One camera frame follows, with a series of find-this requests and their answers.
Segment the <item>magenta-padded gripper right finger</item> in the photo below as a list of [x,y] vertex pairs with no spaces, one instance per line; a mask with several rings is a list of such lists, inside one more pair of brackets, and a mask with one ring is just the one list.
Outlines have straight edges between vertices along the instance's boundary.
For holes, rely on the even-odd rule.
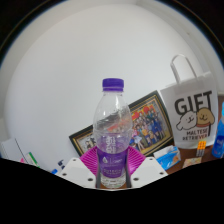
[[127,151],[127,187],[140,188],[167,176],[154,157],[145,157],[137,149]]

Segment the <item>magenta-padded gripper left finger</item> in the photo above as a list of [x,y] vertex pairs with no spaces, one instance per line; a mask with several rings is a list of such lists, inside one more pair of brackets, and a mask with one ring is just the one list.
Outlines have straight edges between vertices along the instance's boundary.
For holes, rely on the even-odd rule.
[[99,188],[97,147],[89,149],[80,158],[72,158],[58,176],[84,188]]

